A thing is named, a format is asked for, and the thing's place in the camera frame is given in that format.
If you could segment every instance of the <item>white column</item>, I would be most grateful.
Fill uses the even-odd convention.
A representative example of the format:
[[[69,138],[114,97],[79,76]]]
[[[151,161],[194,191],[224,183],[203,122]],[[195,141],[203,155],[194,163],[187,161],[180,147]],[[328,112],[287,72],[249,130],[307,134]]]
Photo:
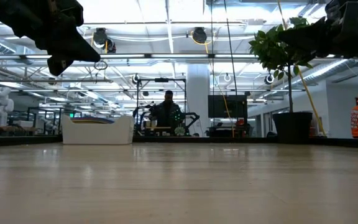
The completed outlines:
[[[195,112],[200,116],[200,120],[191,126],[189,131],[190,134],[196,132],[200,137],[206,137],[205,131],[210,126],[208,118],[209,68],[205,64],[190,64],[187,69],[187,112]]]

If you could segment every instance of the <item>yellow cable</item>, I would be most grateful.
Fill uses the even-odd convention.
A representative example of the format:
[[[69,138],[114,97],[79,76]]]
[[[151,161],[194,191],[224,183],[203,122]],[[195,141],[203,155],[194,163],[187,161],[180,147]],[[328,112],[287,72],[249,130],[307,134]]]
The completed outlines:
[[[281,9],[280,0],[277,0],[277,4],[278,4],[278,8],[279,8],[279,10],[280,10],[281,18],[282,18],[282,20],[283,20],[284,29],[287,30],[288,26],[287,26],[287,23],[285,22],[285,19],[284,19],[284,16],[283,16],[283,11],[282,11],[282,9]],[[303,79],[303,75],[302,75],[302,72],[301,72],[300,69],[299,69],[299,76],[301,77],[302,84],[303,84],[303,86],[304,86],[304,88],[305,88],[305,90],[306,90],[306,93],[308,94],[308,97],[309,97],[309,100],[310,100],[310,105],[311,105],[311,107],[313,108],[314,115],[316,115],[316,117],[317,117],[318,125],[319,125],[321,131],[323,132],[324,136],[327,136],[327,135],[326,135],[326,132],[325,132],[325,130],[324,130],[324,128],[323,128],[323,124],[321,123],[320,117],[319,117],[319,115],[318,115],[318,113],[317,113],[317,110],[316,110],[316,108],[314,107],[313,99],[312,99],[312,97],[311,97],[311,95],[310,95],[308,86],[306,86],[306,82],[305,82],[305,80]]]
[[[306,90],[306,92],[307,92],[307,94],[308,94],[308,97],[309,97],[309,100],[310,100],[310,105],[311,105],[311,107],[313,108],[314,114],[315,114],[316,117],[317,117],[318,126],[320,127],[320,129],[321,129],[321,131],[323,132],[324,136],[327,136],[326,131],[325,131],[324,128],[323,128],[323,124],[321,123],[320,117],[318,116],[317,110],[316,110],[316,108],[314,107],[313,99],[312,99],[312,97],[311,97],[311,95],[310,95],[310,92],[309,92],[308,87],[306,86],[306,82],[305,82],[305,80],[303,79],[303,75],[302,75],[302,72],[301,72],[300,69],[299,69],[299,76],[301,77],[302,84],[303,84],[303,86],[305,87],[305,90]]]
[[[205,45],[205,51],[208,54],[208,46],[207,44],[202,44]],[[215,74],[213,74],[213,77],[215,79],[215,82],[217,83],[218,81],[216,80]],[[229,112],[229,108],[227,107],[227,101],[226,101],[226,97],[224,96],[223,91],[221,90],[221,87],[218,85],[219,91],[221,92],[222,96],[223,96],[223,101],[224,101],[224,106],[226,107],[226,112],[227,112],[227,116],[230,119],[231,122],[231,132],[232,132],[232,137],[234,138],[234,127],[233,127],[233,120],[230,117],[230,112]]]
[[[93,47],[93,37],[94,37],[94,33],[92,34],[91,47]]]

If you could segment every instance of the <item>cable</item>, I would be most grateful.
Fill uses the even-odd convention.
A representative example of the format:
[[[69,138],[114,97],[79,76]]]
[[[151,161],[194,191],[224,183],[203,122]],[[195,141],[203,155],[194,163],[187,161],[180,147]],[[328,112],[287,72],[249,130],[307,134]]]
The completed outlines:
[[[236,112],[238,111],[238,103],[237,103],[237,81],[236,81],[236,71],[234,69],[234,59],[233,59],[233,49],[231,46],[231,35],[230,35],[230,27],[229,27],[229,17],[227,16],[227,6],[226,6],[226,0],[223,1],[224,3],[224,10],[226,12],[226,23],[227,23],[227,33],[229,34],[229,46],[230,46],[230,56],[231,56],[231,65],[233,68],[233,77],[234,77],[234,89],[236,91]]]
[[[214,35],[213,34],[213,0],[210,0],[211,1],[211,33],[212,33],[212,35]],[[212,54],[214,53],[214,44],[213,44],[213,38],[212,38]],[[214,62],[214,58],[212,58],[212,76],[213,76],[213,78],[214,78],[214,83],[216,82],[218,82],[217,80],[216,80],[216,77],[215,77],[215,71],[214,71],[214,69],[215,69],[215,62]],[[225,105],[225,107],[226,107],[226,112],[227,112],[227,117],[229,117],[229,119],[230,119],[230,122],[231,122],[231,131],[232,131],[232,137],[234,138],[234,126],[233,126],[233,120],[231,119],[231,117],[230,117],[230,112],[229,112],[229,108],[227,107],[227,101],[226,101],[226,97],[224,96],[224,93],[223,93],[223,91],[221,90],[221,87],[219,86],[219,84],[218,84],[218,88],[219,88],[219,91],[221,92],[221,94],[222,94],[222,97],[223,97],[223,102],[224,102],[224,105]]]

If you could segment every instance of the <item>black plant pot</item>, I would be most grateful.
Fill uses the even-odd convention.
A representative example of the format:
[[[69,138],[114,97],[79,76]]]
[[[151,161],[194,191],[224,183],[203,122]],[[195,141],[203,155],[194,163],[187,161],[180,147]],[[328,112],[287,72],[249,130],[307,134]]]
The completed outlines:
[[[309,112],[273,114],[279,143],[307,143],[313,114]]]

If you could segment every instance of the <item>metal frame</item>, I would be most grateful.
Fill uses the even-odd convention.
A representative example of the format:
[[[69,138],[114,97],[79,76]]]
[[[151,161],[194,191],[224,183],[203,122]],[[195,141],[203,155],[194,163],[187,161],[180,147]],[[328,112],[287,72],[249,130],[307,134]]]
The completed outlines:
[[[50,111],[47,110],[45,108],[40,108],[40,107],[29,107],[27,109],[27,121],[30,121],[30,114],[31,114],[31,110],[37,110],[37,111],[44,111],[45,112],[45,118],[47,117],[47,112],[53,112],[53,123],[55,124],[56,122],[56,115],[57,113],[59,113],[59,123],[58,123],[58,133],[60,133],[60,125],[62,124],[62,112],[64,113],[79,113],[80,117],[82,118],[82,112],[81,111],[77,111],[77,110],[67,110],[65,108],[59,108],[59,112],[57,111]],[[35,120],[37,119],[37,114],[34,113],[34,123],[33,123],[33,127],[35,127]]]
[[[186,78],[140,78],[138,79],[137,83],[136,83],[136,108],[139,107],[139,91],[140,90],[143,90],[144,87],[149,84],[149,82],[159,82],[159,80],[163,80],[164,82],[175,82],[176,84],[178,84],[177,82],[179,81],[182,81],[185,83],[185,88],[183,89],[182,87],[180,87],[180,85],[178,85],[181,90],[177,90],[177,91],[183,91],[185,93],[185,112],[186,113],[186,106],[187,106],[187,94],[186,94],[186,89],[187,89],[187,83],[186,83]],[[145,81],[146,83],[142,86],[142,88],[139,88],[140,87],[140,83],[142,81]],[[154,91],[165,91],[165,90],[168,90],[168,89],[159,89],[159,90],[154,90]],[[139,113],[136,115],[136,125],[137,123],[139,122]]]

